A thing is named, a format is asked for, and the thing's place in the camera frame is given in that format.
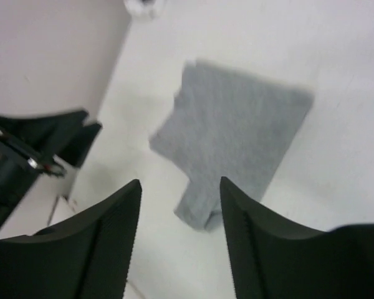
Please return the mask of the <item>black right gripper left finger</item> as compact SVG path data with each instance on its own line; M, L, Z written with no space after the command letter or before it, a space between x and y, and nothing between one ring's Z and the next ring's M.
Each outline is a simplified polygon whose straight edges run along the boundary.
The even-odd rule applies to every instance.
M34 235L0 239L0 298L122 298L141 194L134 179Z

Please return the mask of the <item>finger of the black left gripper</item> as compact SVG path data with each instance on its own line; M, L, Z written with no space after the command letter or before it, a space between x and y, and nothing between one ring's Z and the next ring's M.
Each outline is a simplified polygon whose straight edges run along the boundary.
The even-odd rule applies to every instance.
M83 126L62 149L60 158L73 167L81 167L101 129L98 122Z
M28 158L49 159L83 127L88 115L83 109L30 118L0 115L0 140Z

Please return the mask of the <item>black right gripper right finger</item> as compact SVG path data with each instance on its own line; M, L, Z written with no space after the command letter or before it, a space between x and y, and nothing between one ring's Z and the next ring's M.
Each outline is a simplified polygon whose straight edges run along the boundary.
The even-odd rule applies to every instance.
M220 197L237 298L374 298L374 224L312 229L225 177Z

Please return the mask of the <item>grey tank top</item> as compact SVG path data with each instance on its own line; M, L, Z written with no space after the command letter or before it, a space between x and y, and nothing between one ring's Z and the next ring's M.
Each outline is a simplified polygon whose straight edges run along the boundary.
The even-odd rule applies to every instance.
M197 231L220 226L224 176L262 199L313 102L296 85L205 61L185 64L173 111L150 138L150 148L189 179L175 215Z

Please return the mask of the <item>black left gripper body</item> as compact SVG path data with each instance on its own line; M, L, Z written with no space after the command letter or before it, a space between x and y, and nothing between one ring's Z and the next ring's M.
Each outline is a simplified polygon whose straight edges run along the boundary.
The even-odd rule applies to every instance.
M28 158L0 140L0 229L39 176L65 176L65 168L55 161L55 155Z

